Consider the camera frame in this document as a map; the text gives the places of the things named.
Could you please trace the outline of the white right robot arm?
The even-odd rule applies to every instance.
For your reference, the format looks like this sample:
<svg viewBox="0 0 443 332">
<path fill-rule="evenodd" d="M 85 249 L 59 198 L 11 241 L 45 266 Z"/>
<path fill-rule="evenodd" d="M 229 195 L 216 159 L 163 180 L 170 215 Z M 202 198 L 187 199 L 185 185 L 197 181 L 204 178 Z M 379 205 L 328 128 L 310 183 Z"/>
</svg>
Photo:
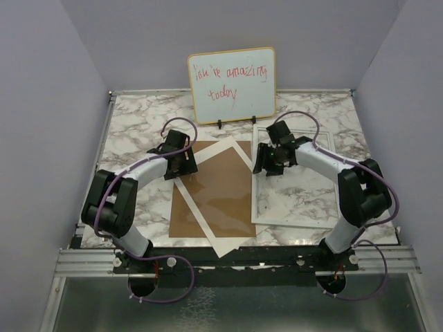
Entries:
<svg viewBox="0 0 443 332">
<path fill-rule="evenodd" d="M 317 145 L 315 138 L 295 137 L 284 120 L 266 128 L 270 142 L 260 142 L 254 174 L 281 176 L 288 167 L 302 166 L 331 180 L 338 187 L 340 219 L 320 242 L 319 265 L 334 270 L 343 262 L 363 228 L 392 206 L 392 198 L 379 164 L 369 158 L 363 162 L 346 159 Z"/>
</svg>

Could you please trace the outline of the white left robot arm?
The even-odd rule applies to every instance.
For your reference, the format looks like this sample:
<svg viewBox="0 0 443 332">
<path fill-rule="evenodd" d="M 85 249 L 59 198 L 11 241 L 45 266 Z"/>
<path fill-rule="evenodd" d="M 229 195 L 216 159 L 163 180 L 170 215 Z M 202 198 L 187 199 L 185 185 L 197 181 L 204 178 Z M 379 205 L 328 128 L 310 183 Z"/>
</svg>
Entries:
<svg viewBox="0 0 443 332">
<path fill-rule="evenodd" d="M 97 171 L 80 220 L 99 237 L 111 239 L 126 251 L 129 265 L 145 273 L 153 263 L 153 244 L 134 225 L 138 191 L 160 178 L 168 181 L 198 171 L 189 135 L 169 130 L 165 140 L 141 160 L 115 172 Z"/>
</svg>

